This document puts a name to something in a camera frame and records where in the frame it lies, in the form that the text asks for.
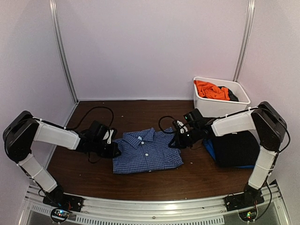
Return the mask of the orange garment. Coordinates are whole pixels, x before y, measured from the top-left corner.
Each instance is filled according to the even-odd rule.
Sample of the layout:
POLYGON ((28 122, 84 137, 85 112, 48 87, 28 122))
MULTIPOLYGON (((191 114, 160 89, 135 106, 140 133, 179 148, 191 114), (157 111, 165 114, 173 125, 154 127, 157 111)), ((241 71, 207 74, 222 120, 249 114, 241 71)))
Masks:
POLYGON ((210 82, 199 80, 195 80, 194 85, 196 86, 199 97, 225 101, 224 92, 221 91, 218 86, 210 82))

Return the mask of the blue checked button shirt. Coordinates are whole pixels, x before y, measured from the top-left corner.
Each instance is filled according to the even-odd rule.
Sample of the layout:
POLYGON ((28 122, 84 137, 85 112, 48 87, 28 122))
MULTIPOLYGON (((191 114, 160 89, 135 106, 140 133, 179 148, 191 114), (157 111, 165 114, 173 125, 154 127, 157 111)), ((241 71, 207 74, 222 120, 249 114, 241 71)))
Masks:
POLYGON ((174 137, 172 128, 156 131, 154 128, 124 133, 122 138, 114 140, 121 155, 114 158, 114 174, 132 174, 156 170, 174 169, 183 165, 181 151, 170 148, 174 137))

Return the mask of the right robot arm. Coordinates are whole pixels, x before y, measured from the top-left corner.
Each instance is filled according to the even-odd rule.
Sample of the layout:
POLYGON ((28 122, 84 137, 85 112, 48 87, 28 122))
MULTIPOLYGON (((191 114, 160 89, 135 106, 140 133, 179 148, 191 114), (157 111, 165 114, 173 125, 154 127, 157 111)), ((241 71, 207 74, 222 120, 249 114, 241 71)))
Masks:
POLYGON ((173 121, 175 130, 171 132, 173 138, 169 142, 170 148, 184 149, 199 140, 244 131, 257 133, 259 154, 240 197, 240 203, 250 207, 258 200, 259 192, 272 173, 279 154, 285 150, 281 144, 285 136, 290 135, 285 120, 267 101, 222 117, 203 117, 198 109, 194 109, 184 118, 184 123, 173 121))

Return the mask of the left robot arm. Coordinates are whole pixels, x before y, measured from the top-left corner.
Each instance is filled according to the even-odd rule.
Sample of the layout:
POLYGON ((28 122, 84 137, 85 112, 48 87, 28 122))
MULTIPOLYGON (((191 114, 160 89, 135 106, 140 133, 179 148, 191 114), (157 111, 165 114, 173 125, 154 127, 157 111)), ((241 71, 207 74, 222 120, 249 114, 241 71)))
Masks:
POLYGON ((116 158, 121 155, 113 141, 117 130, 98 121, 93 121, 84 131, 56 125, 22 111, 3 132, 4 150, 44 191, 45 197, 57 208, 67 204, 63 187, 36 159, 32 147, 45 143, 84 154, 95 153, 101 158, 116 158))

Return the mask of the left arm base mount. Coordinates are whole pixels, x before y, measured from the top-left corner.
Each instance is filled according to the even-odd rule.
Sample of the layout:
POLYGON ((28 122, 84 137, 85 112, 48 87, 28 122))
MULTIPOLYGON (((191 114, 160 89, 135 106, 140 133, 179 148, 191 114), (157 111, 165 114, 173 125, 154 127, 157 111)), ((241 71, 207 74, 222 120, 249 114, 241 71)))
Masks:
POLYGON ((83 198, 63 194, 62 200, 58 202, 44 194, 43 203, 54 207, 50 212, 50 218, 53 222, 60 224, 67 221, 73 212, 81 212, 83 198))

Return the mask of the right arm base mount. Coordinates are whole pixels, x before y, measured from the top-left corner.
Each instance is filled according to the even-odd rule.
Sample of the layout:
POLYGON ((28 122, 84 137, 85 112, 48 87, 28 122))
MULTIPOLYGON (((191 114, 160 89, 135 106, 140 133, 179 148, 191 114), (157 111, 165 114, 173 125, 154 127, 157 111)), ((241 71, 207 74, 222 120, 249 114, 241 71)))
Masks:
POLYGON ((260 193, 257 197, 249 194, 229 194, 224 198, 227 212, 237 211, 243 222, 254 222, 258 216, 257 205, 264 203, 264 197, 260 193))

